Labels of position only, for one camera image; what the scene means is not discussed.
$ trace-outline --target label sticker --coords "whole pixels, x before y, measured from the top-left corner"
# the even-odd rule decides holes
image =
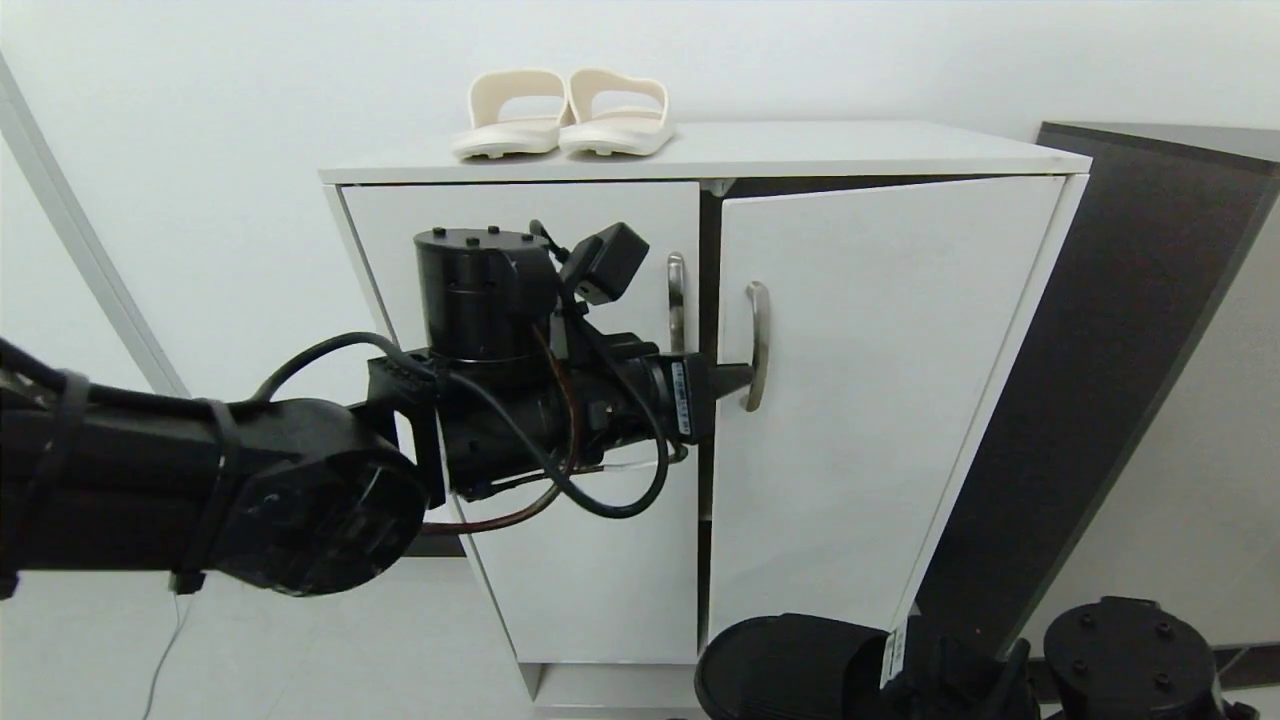
[[[671,364],[671,395],[676,398],[676,429],[682,436],[694,433],[689,423],[689,388],[685,386],[685,366],[681,363]]]
[[[906,624],[910,615],[884,639],[884,657],[881,660],[881,689],[902,671],[906,660]]]

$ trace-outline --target slipper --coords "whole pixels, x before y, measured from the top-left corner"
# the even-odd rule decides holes
[[[753,618],[703,651],[694,691],[712,720],[844,720],[878,698],[887,633],[814,618]]]
[[[525,68],[485,73],[471,83],[471,129],[454,136],[449,149],[458,159],[509,152],[550,152],[559,142],[559,129],[573,122],[564,81],[552,70]],[[498,111],[516,97],[563,99],[558,115],[503,120]]]
[[[639,92],[657,100],[660,110],[623,106],[600,113],[591,104],[602,92]],[[568,101],[577,124],[561,128],[559,146],[566,151],[590,150],[599,155],[626,152],[653,155],[676,127],[667,114],[667,87],[655,79],[641,79],[599,68],[584,68],[568,81]]]

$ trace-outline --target door handle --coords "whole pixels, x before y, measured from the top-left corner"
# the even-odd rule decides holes
[[[755,340],[751,345],[751,387],[742,398],[742,407],[748,413],[755,413],[764,400],[764,380],[769,377],[769,325],[773,322],[773,307],[769,304],[769,288],[759,281],[751,281],[746,286],[746,297],[751,301],[751,331]]]
[[[671,351],[685,351],[685,256],[667,255],[667,324],[671,328]]]

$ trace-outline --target white wall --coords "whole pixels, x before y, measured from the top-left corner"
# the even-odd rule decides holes
[[[671,87],[677,120],[915,117],[1025,140],[1048,118],[1280,123],[1280,6],[1267,3],[6,0],[0,41],[178,373],[193,395],[227,398],[321,337],[372,327],[315,170],[461,129],[467,83],[481,70],[600,64],[652,74]],[[77,313],[58,295],[32,306]],[[109,346],[95,341],[93,351]],[[74,347],[33,347],[111,377]],[[289,389],[355,400],[364,370],[334,357]],[[256,593],[218,615],[221,601],[198,600],[193,623],[214,614],[205,644],[179,642],[155,717],[403,716],[428,698],[445,703],[431,712],[442,720],[512,716],[525,707],[513,700],[520,688],[484,689],[504,682],[489,660],[461,665],[466,673],[448,664],[466,638],[492,641],[483,619],[451,625],[475,588],[413,602],[439,578],[364,610],[362,651],[324,634],[337,611],[312,614],[306,601]],[[143,601],[115,578],[76,582],[93,592],[67,597],[50,584],[31,593],[38,602],[19,596],[5,610],[6,719],[141,711],[168,596],[143,585]],[[379,596],[349,602],[362,597]],[[150,603],[137,611],[145,619],[125,618],[134,602]],[[67,614],[78,624],[60,623]],[[29,639],[10,642],[13,626],[31,628]],[[430,669],[413,674],[422,662]],[[67,682],[55,689],[38,678]],[[374,705],[343,705],[343,678]],[[378,705],[397,693],[408,700]]]
[[[616,67],[678,120],[1280,122],[1268,3],[6,0],[4,53],[192,393],[370,328],[316,168],[461,129],[479,72]],[[362,389],[335,359],[296,392]]]
[[[55,368],[151,391],[0,142],[0,333]]]

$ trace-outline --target wire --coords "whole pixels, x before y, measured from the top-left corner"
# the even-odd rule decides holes
[[[543,332],[538,328],[538,325],[534,325],[532,332],[534,337],[538,340],[538,345],[543,350],[543,355],[547,356],[547,363],[552,368],[552,374],[556,375],[556,384],[559,386],[561,398],[564,401],[564,411],[568,414],[568,450],[564,456],[563,471],[572,473],[573,465],[577,464],[577,402],[573,398],[573,391],[568,382],[568,375],[564,374],[564,368],[561,366],[556,354],[552,352],[550,345],[547,343],[547,338],[543,336]],[[509,528],[515,524],[529,520],[543,510],[547,510],[547,507],[549,507],[550,503],[559,497],[559,486],[553,484],[541,495],[541,497],[535,500],[524,510],[517,510],[516,512],[503,515],[500,518],[493,518],[492,520],[479,520],[475,523],[424,523],[419,534],[463,536]]]
[[[685,459],[689,457],[689,448],[685,447],[681,443],[677,443],[677,442],[672,442],[672,446],[675,448],[675,455],[672,455],[671,462],[668,462],[668,465],[676,465],[678,462],[684,462]],[[637,460],[635,462],[607,462],[604,465],[585,465],[585,466],[581,466],[581,468],[576,468],[573,470],[573,474],[575,475],[591,475],[591,474],[596,474],[596,473],[625,473],[625,471],[628,471],[628,470],[644,470],[644,469],[648,469],[648,468],[657,468],[657,466],[658,466],[658,461],[657,460]],[[517,488],[520,486],[526,486],[529,483],[534,483],[534,482],[538,482],[538,480],[545,480],[548,478],[549,478],[549,475],[547,473],[532,473],[532,474],[529,474],[529,475],[522,475],[520,478],[512,478],[509,480],[502,480],[502,482],[498,482],[498,483],[493,483],[492,487],[493,487],[493,491],[497,493],[497,492],[504,492],[504,491],[508,491],[508,489],[513,489],[513,488]]]
[[[613,355],[609,354],[609,348],[604,346],[604,340],[600,332],[593,328],[584,318],[581,311],[577,309],[577,304],[573,301],[573,296],[570,295],[567,290],[562,288],[561,305],[564,309],[566,319],[571,320],[577,325],[579,331],[586,337],[588,343],[591,350],[600,357],[600,361],[609,369],[622,389],[631,396],[631,400],[640,407],[640,413],[644,415],[645,423],[649,425],[649,432],[653,433],[654,445],[658,448],[658,465],[653,473],[653,482],[649,483],[649,489],[640,496],[640,500],[632,502],[631,505],[612,506],[604,505],[595,501],[582,491],[580,491],[572,482],[567,486],[561,486],[564,495],[570,496],[570,500],[577,502],[584,509],[596,515],[603,515],[605,518],[632,518],[644,512],[654,501],[658,500],[658,495],[662,493],[662,488],[667,484],[667,469],[671,464],[671,456],[667,452],[667,434],[662,430],[662,423],[658,421],[658,416],[654,414],[653,409],[645,401],[640,391],[636,389],[631,380],[622,373],[622,368],[618,366]],[[552,482],[559,484],[559,479],[552,477]]]
[[[191,606],[196,603],[196,596],[191,596],[187,602],[187,611],[182,612],[178,610],[178,596],[173,596],[173,634],[169,635],[169,644],[164,646],[164,652],[160,653],[160,661],[156,662],[156,670],[151,674],[151,689],[147,691],[147,706],[142,711],[142,720],[151,717],[151,706],[156,701],[156,684],[160,682],[160,670],[164,669],[164,661],[169,657],[169,651],[173,650],[173,643],[178,642],[178,635],[182,634],[182,629],[187,626],[187,619],[191,618]]]
[[[19,374],[32,383],[61,395],[67,389],[67,375],[28,355],[8,340],[0,338],[0,366]],[[131,410],[155,411],[183,418],[207,418],[209,406],[197,400],[168,397],[150,392],[137,392],[97,383],[90,384],[90,402],[114,405]]]
[[[257,388],[250,397],[250,402],[266,402],[279,392],[280,387],[289,380],[293,375],[298,374],[298,370],[306,368],[307,365],[315,363],[316,360],[329,355],[335,350],[342,350],[343,347],[349,347],[352,345],[372,345],[381,350],[387,357],[394,363],[398,368],[408,370],[416,375],[435,377],[435,373],[429,370],[421,363],[410,357],[403,350],[399,348],[389,338],[383,337],[378,333],[355,332],[343,333],[340,336],[332,337],[326,341],[317,342],[311,347],[298,352],[291,357],[284,365],[280,365],[278,370],[270,374],[266,380]]]

